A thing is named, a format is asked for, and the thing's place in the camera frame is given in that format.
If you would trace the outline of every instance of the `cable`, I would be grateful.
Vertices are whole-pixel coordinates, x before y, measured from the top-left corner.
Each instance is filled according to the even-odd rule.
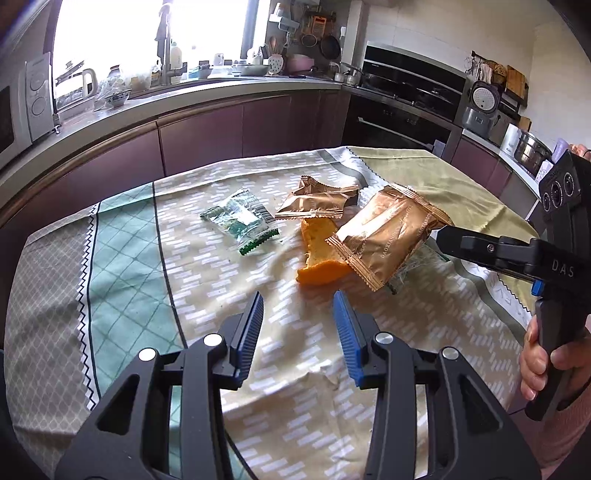
[[[515,411],[515,412],[513,412],[513,413],[509,413],[509,416],[510,416],[510,417],[512,417],[513,415],[516,415],[516,414],[518,414],[518,413],[520,413],[520,412],[522,412],[522,411],[524,411],[524,410],[525,410],[525,407],[523,407],[523,408],[520,408],[519,410],[517,410],[517,411]]]

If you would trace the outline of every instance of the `cutting board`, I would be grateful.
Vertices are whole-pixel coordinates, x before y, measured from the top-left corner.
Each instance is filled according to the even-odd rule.
[[[507,67],[507,90],[512,91],[519,98],[525,99],[525,75],[515,70],[513,67]]]

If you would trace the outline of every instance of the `camera lens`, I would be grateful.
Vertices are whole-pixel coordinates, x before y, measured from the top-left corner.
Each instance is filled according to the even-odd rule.
[[[542,203],[544,204],[544,210],[546,212],[550,210],[550,195],[548,195],[548,192],[544,193],[544,196],[542,197]]]
[[[552,184],[552,189],[550,190],[552,194],[552,203],[556,208],[562,205],[562,188],[560,187],[560,183],[555,181]]]
[[[566,192],[566,195],[568,195],[569,197],[574,192],[574,180],[573,176],[570,173],[566,173],[564,175],[564,191]]]

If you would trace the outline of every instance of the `faucet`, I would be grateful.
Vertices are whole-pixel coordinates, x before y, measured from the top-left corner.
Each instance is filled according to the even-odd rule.
[[[158,42],[157,54],[162,62],[162,71],[160,74],[160,85],[170,85],[171,77],[176,77],[187,72],[187,62],[183,62],[183,66],[179,69],[172,69],[170,67],[170,16],[174,0],[163,0],[162,7],[160,7],[160,24],[156,32],[155,40]]]

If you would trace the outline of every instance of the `rice cooker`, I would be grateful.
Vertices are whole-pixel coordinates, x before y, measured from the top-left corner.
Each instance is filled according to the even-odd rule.
[[[499,92],[495,86],[486,82],[475,82],[470,91],[470,103],[462,116],[464,128],[482,138],[488,138],[499,101]]]

